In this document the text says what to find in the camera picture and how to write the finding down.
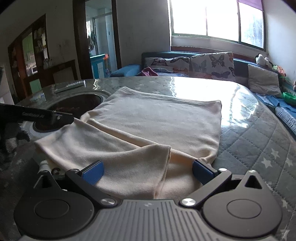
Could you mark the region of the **window with dark frame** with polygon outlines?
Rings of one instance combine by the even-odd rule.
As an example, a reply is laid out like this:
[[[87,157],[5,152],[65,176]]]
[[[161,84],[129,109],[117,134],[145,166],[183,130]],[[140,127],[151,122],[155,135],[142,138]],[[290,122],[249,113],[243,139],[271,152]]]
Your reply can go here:
[[[262,1],[169,1],[174,36],[202,37],[265,49]]]

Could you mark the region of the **dark wooden shelf cabinet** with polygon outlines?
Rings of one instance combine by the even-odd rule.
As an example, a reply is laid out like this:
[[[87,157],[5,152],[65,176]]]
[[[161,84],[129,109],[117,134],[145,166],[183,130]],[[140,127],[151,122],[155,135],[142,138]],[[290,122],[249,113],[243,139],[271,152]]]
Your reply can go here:
[[[27,27],[8,46],[14,96],[23,100],[42,89],[44,85],[47,48],[46,16],[43,15]]]

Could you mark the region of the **square butterfly print cushion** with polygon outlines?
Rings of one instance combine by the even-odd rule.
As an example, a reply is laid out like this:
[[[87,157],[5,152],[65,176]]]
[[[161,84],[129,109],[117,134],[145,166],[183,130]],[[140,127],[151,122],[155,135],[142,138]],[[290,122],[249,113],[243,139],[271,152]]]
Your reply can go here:
[[[190,77],[235,81],[232,52],[194,55],[190,58]]]

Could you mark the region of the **grey plain cushion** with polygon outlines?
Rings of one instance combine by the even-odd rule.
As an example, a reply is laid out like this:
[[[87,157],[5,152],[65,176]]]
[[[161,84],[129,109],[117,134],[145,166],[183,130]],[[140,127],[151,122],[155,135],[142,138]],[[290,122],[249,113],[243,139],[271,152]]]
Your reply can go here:
[[[254,93],[282,97],[278,74],[250,64],[248,64],[248,87]]]

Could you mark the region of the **black round induction cooktop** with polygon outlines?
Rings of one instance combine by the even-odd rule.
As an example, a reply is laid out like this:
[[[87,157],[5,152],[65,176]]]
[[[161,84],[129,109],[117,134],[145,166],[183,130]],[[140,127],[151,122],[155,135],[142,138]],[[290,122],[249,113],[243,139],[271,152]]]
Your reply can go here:
[[[82,114],[94,109],[103,102],[103,98],[96,94],[79,94],[68,97],[51,105],[48,110],[55,110],[64,113],[73,114],[75,118],[80,118]],[[33,123],[33,130],[39,133],[48,133],[60,129],[60,124],[44,125],[42,123]]]

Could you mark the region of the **cream knit garment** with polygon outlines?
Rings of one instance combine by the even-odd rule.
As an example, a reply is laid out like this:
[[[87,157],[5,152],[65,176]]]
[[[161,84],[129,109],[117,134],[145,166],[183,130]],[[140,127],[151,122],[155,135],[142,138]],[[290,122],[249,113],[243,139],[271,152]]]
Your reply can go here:
[[[102,161],[104,174],[95,187],[111,196],[179,200],[201,187],[193,162],[211,164],[217,157],[221,109],[218,100],[123,87],[35,146],[63,171]]]

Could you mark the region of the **green plastic bowl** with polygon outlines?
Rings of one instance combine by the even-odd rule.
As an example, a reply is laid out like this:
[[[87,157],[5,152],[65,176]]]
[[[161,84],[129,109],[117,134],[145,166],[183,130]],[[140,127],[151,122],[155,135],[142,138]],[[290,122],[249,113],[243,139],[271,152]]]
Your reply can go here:
[[[296,106],[296,97],[294,95],[288,92],[283,92],[282,97],[286,103]]]

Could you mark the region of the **light blue child cabinet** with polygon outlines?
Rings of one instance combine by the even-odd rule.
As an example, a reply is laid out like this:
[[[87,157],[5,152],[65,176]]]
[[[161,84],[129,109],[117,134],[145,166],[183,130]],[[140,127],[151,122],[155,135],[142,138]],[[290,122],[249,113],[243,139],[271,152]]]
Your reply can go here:
[[[92,56],[90,62],[94,79],[108,78],[110,76],[108,54]]]

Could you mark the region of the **quilted star table cover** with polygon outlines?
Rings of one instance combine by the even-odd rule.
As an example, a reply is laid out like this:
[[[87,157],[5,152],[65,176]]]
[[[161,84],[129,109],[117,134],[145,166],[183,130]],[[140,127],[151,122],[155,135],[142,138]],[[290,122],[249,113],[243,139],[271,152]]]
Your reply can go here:
[[[295,135],[259,98],[235,82],[185,77],[118,77],[85,80],[85,86],[55,93],[70,83],[51,85],[43,92],[44,102],[28,97],[17,105],[49,108],[79,94],[96,94],[106,99],[121,87],[187,100],[222,102],[221,138],[213,166],[226,167],[235,174],[255,169],[280,204],[283,218],[275,238],[295,240]],[[34,181],[37,165],[33,143],[23,143],[10,167],[1,170],[1,234],[4,240],[20,237],[13,209],[27,184]]]

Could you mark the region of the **long butterfly print pillow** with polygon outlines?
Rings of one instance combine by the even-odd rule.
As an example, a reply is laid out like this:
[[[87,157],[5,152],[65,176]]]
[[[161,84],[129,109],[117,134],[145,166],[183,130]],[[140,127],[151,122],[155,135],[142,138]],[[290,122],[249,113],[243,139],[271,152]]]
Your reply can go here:
[[[170,75],[188,77],[190,72],[189,57],[146,57],[144,59],[144,68],[151,68],[159,76]]]

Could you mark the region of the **silver remote control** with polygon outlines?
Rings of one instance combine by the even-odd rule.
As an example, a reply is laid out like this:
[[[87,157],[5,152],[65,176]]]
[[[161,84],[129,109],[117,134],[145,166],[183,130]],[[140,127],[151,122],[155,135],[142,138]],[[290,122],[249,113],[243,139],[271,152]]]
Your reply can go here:
[[[61,92],[65,92],[65,91],[68,91],[68,90],[71,90],[71,89],[74,89],[74,88],[82,87],[82,86],[85,86],[85,84],[86,84],[85,80],[70,83],[70,84],[67,84],[64,87],[55,89],[55,93],[61,93]]]

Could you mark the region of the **blue corner sofa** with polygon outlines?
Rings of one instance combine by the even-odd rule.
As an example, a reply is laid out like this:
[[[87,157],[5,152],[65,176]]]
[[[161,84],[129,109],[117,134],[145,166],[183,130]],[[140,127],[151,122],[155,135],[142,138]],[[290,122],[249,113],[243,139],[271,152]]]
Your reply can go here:
[[[285,76],[270,64],[234,58],[232,52],[144,52],[141,64],[130,64],[111,73],[112,77],[137,75],[180,76],[236,82],[247,87],[290,130],[295,133],[295,93]]]

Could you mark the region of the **panda plush toy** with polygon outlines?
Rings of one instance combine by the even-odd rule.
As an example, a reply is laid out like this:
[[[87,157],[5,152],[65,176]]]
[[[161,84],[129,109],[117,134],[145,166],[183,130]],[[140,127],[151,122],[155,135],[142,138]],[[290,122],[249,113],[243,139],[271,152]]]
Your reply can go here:
[[[273,64],[269,61],[267,57],[264,57],[262,54],[258,54],[255,56],[255,62],[257,65],[260,65],[261,67],[272,69]]]

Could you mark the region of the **pink crumpled clothing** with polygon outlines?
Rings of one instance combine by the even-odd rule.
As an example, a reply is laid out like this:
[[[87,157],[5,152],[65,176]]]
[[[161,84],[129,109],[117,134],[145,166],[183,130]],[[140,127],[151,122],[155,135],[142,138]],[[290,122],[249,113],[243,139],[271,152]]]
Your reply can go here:
[[[141,72],[137,74],[137,76],[158,76],[158,74],[152,70],[150,67],[144,68]]]

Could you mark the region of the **small card packet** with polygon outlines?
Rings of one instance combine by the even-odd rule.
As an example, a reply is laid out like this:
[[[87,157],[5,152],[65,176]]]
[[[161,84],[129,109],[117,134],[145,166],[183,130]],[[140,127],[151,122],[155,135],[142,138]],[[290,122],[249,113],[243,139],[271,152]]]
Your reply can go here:
[[[30,98],[30,102],[44,102],[46,101],[45,94],[43,92],[36,93]]]

